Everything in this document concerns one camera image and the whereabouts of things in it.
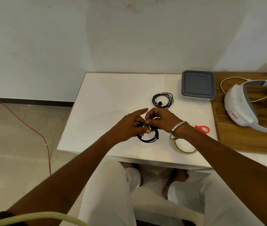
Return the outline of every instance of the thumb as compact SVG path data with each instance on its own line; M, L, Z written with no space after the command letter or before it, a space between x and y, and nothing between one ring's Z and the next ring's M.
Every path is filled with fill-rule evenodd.
M152 120L152 119L145 120L145 124L160 128L160 120L156 120L156 119L155 120Z
M148 127L136 127L135 128L135 134L141 134L141 133L150 133L150 129Z

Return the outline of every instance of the leg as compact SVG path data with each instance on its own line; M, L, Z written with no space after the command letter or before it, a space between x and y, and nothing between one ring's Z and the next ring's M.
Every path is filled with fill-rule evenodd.
M135 226L130 191L140 185L140 180L137 169L102 160L86 184L79 219L89 226Z
M263 226L217 174L195 182L173 182L168 199L203 213L205 226Z

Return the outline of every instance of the person's right hand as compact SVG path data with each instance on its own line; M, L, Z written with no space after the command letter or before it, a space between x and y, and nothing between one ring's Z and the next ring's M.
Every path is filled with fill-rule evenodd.
M182 120L165 108L152 108L145 116L145 124L155 126L166 132L171 130Z

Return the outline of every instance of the white vr headset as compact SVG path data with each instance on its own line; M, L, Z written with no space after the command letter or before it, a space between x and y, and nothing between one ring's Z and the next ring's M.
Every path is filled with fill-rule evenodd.
M234 85L225 95L224 105L230 118L240 126L250 126L262 132L267 128L260 126L255 108L248 96L246 86L267 86L267 80L252 80Z

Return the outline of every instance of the white wall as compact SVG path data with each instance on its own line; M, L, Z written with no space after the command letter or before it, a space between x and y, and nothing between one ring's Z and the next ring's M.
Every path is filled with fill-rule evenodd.
M267 0L0 0L0 97L74 101L84 73L267 71Z

